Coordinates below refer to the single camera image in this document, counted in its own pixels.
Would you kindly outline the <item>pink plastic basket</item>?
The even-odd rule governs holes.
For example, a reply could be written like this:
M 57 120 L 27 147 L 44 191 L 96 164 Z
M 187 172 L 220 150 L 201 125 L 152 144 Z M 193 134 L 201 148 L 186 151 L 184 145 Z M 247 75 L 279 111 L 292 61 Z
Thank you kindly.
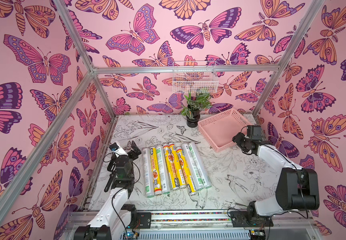
M 241 131 L 246 134 L 248 125 L 253 124 L 234 108 L 198 122 L 200 133 L 216 153 L 236 145 L 232 138 Z

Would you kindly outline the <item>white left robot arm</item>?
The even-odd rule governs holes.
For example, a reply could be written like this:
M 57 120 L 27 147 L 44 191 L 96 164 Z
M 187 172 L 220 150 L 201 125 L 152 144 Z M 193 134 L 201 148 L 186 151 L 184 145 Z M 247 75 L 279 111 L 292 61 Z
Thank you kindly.
M 126 152 L 119 142 L 110 144 L 107 156 L 111 159 L 107 171 L 109 180 L 104 192 L 109 197 L 96 216 L 85 226 L 79 226 L 74 233 L 74 240 L 119 240 L 129 238 L 128 229 L 135 223 L 137 210 L 135 205 L 127 204 L 134 185 L 134 160 L 142 154 L 134 141 Z

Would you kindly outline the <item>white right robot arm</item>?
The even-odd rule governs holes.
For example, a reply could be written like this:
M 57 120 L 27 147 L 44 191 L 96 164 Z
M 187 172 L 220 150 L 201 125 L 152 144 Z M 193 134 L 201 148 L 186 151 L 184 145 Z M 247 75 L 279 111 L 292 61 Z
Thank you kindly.
M 244 154 L 255 155 L 279 173 L 275 194 L 247 207 L 246 218 L 268 218 L 292 211 L 316 211 L 320 206 L 318 176 L 291 161 L 268 141 L 260 141 L 238 133 L 232 141 Z

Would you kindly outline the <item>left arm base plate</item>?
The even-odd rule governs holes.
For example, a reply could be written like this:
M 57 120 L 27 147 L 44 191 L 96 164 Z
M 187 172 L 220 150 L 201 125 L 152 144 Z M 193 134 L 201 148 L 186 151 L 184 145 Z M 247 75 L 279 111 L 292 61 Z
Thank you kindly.
M 150 229 L 152 224 L 152 213 L 132 212 L 131 221 L 126 225 L 128 230 Z

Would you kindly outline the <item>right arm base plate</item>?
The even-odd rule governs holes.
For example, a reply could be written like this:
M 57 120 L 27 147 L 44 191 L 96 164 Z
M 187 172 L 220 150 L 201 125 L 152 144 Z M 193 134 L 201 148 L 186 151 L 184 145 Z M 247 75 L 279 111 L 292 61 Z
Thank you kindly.
M 227 215 L 231 219 L 234 228 L 264 228 L 274 226 L 270 217 L 252 217 L 247 211 L 228 209 Z

